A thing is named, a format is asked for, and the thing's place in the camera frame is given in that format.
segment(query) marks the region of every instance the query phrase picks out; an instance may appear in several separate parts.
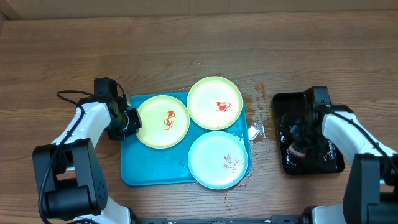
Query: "wooden table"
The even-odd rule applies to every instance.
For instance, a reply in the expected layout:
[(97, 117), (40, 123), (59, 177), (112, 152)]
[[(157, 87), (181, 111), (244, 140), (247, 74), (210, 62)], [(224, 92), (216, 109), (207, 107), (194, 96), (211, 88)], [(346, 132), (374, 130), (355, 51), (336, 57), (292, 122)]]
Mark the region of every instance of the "wooden table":
[(246, 101), (252, 175), (245, 187), (129, 187), (120, 142), (96, 149), (109, 194), (140, 217), (242, 218), (298, 214), (340, 202), (349, 175), (289, 177), (280, 169), (271, 108), (276, 93), (327, 85), (385, 145), (398, 136), (398, 12), (6, 21), (0, 36), (0, 222), (40, 223), (32, 151), (66, 128), (74, 106), (55, 93), (93, 91), (110, 77), (130, 94), (189, 90), (210, 75), (232, 80)]

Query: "blue mat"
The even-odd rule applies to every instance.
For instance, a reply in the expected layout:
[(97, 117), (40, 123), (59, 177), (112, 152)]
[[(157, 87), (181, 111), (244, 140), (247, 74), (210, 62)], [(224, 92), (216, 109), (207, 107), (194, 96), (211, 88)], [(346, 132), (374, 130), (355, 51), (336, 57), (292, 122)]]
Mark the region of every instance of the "blue mat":
[[(188, 92), (184, 91), (135, 95), (130, 97), (131, 108), (138, 108), (141, 103), (157, 95), (173, 96), (185, 106), (187, 105)], [(244, 144), (249, 158), (248, 169), (245, 173), (247, 175), (251, 170), (252, 160), (244, 102), (238, 120), (224, 131), (235, 135)], [(168, 149), (148, 147), (141, 143), (136, 135), (126, 138), (121, 144), (120, 158), (120, 174), (123, 181), (131, 186), (195, 182), (188, 167), (188, 152), (192, 143), (207, 132), (209, 130), (199, 127), (191, 119), (187, 135), (178, 144)]]

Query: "white plate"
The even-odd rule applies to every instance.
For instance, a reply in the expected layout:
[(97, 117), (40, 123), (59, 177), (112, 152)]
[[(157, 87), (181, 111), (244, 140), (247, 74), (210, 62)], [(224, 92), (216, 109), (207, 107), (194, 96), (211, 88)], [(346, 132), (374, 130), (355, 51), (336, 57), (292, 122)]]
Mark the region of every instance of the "white plate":
[(142, 128), (138, 139), (146, 146), (165, 149), (179, 143), (189, 128), (185, 105), (172, 96), (154, 96), (138, 107)]
[(224, 131), (203, 134), (188, 153), (192, 176), (203, 186), (217, 190), (237, 184), (248, 168), (248, 160), (241, 141)]
[(207, 77), (194, 84), (188, 94), (187, 108), (192, 120), (209, 130), (231, 126), (242, 112), (242, 94), (223, 77)]

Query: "red logo on plate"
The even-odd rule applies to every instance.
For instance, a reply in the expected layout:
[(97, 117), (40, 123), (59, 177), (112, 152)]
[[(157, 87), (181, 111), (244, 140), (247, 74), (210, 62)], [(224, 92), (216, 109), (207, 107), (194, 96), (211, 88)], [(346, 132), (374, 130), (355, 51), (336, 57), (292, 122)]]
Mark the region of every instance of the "red logo on plate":
[(225, 159), (225, 165), (223, 165), (223, 167), (225, 169), (232, 170), (232, 173), (234, 174), (236, 167), (241, 163), (241, 161), (230, 155), (224, 156), (224, 159)]
[(175, 113), (174, 111), (169, 111), (167, 112), (166, 118), (164, 119), (164, 124), (166, 125), (166, 127), (164, 128), (166, 131), (169, 130), (170, 128), (172, 128), (173, 123), (174, 123), (174, 117), (175, 117)]
[(217, 107), (218, 107), (217, 111), (227, 112), (227, 111), (232, 110), (231, 103), (227, 103), (227, 102), (217, 102)]

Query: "yellow plate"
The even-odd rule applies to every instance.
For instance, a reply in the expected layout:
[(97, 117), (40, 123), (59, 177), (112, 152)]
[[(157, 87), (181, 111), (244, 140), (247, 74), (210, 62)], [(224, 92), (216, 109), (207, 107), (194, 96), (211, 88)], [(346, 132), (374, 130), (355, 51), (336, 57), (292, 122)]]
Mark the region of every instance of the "yellow plate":
[(194, 84), (188, 94), (187, 108), (192, 120), (209, 130), (231, 126), (242, 112), (242, 94), (223, 77), (207, 77)]
[(172, 96), (154, 96), (138, 107), (142, 128), (138, 139), (146, 146), (165, 149), (179, 143), (189, 128), (185, 105)]

